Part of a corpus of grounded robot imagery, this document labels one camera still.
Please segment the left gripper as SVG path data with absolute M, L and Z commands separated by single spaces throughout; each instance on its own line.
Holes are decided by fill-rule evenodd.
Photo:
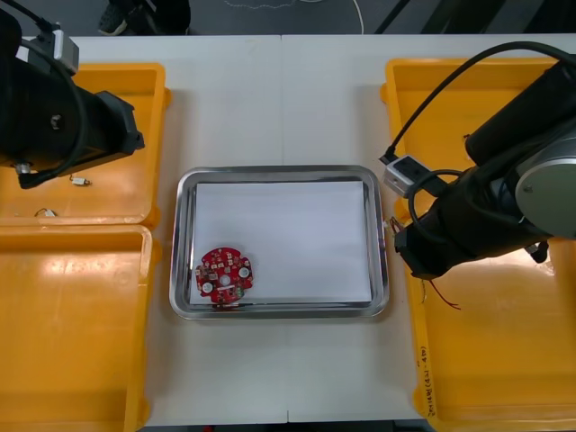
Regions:
M 79 157 L 80 169 L 126 158 L 145 148 L 130 103 L 107 91 L 82 91 L 81 95 L 87 113 L 87 138 Z

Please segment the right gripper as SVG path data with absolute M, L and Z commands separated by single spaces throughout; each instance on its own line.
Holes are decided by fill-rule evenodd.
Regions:
M 395 251 L 418 279 L 436 279 L 464 261 L 464 249 L 456 238 L 463 211 L 454 205 L 434 203 L 418 221 L 412 222 L 394 240 Z

